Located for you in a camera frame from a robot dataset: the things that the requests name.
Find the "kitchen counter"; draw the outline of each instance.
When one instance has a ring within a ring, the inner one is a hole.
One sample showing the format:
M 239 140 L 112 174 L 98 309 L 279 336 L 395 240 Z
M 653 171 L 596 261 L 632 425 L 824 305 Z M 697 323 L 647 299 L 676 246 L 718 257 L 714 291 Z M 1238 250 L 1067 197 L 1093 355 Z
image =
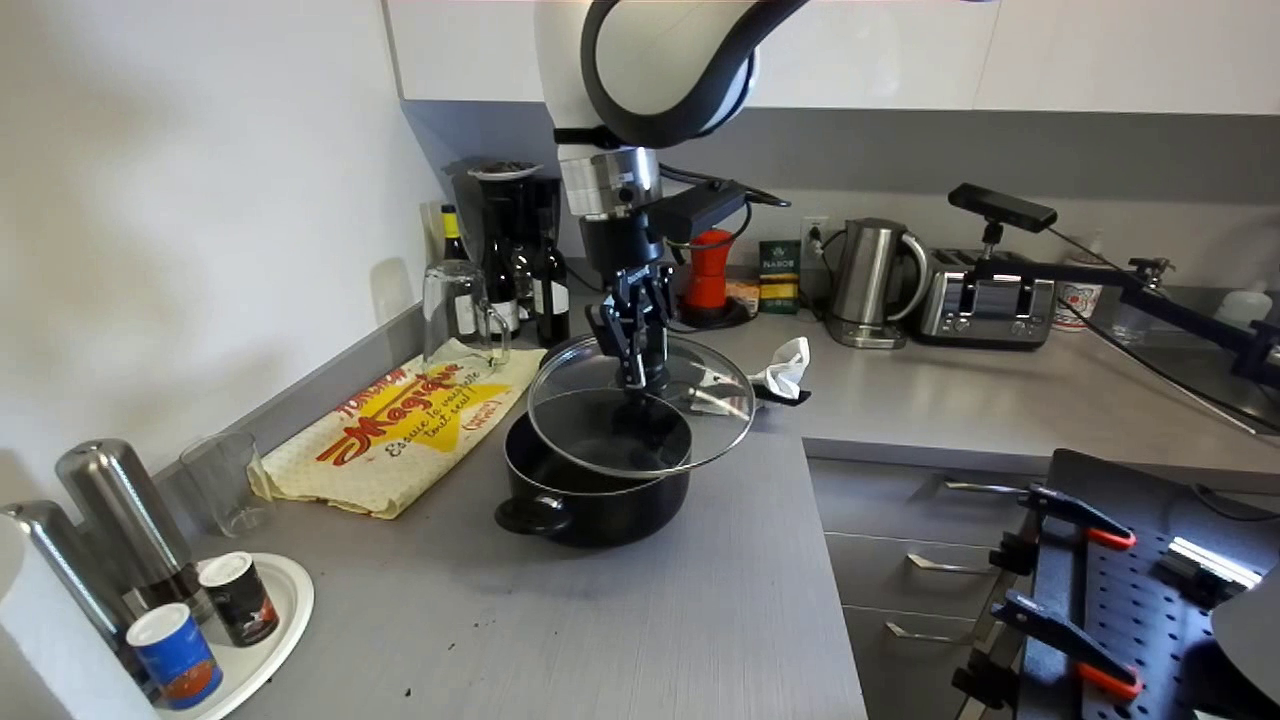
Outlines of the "kitchen counter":
M 272 508 L 244 549 L 316 578 L 294 654 L 239 716 L 863 716 L 805 448 L 1273 472 L 1280 451 L 1096 336 L 1040 352 L 850 352 L 809 316 L 700 336 L 744 367 L 813 336 L 805 408 L 765 408 L 656 534 L 566 552 L 490 525 L 498 431 L 395 525 Z

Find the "small cup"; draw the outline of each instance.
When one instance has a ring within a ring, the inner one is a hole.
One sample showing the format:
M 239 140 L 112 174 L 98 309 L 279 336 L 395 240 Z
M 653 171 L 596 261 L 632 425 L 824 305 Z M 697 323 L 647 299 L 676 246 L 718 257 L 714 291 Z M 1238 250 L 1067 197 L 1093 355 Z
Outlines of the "small cup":
M 225 680 L 225 667 L 209 652 L 186 603 L 159 603 L 145 613 L 126 624 L 125 640 L 154 680 L 167 706 L 191 706 Z
M 235 646 L 259 642 L 275 632 L 275 603 L 248 552 L 204 559 L 201 589 L 209 591 L 213 613 L 225 621 Z

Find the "glass lid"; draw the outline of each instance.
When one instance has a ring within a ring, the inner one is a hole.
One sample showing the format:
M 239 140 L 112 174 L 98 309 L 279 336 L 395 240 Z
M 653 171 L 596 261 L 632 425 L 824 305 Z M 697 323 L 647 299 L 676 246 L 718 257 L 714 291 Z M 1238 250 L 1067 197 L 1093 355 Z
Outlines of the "glass lid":
M 673 336 L 667 378 L 644 394 L 621 391 L 617 375 L 596 336 L 558 344 L 529 386 L 538 441 L 572 464 L 638 485 L 700 467 L 753 431 L 747 375 L 704 344 Z

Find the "chrome kettle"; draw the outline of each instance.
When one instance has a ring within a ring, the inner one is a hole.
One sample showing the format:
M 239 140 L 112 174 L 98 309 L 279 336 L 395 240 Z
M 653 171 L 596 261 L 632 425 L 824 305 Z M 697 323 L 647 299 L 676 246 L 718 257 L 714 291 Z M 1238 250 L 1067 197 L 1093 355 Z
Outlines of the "chrome kettle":
M 897 348 L 900 323 L 929 291 L 929 250 L 897 219 L 846 219 L 824 246 L 836 277 L 828 332 L 850 348 Z

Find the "black cup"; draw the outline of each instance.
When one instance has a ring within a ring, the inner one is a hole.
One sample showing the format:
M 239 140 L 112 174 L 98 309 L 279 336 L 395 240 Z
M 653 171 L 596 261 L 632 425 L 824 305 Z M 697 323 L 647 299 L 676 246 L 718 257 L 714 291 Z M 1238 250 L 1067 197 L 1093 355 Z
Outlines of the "black cup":
M 275 632 L 275 603 L 248 552 L 204 559 L 201 589 L 209 591 L 235 646 L 259 642 Z

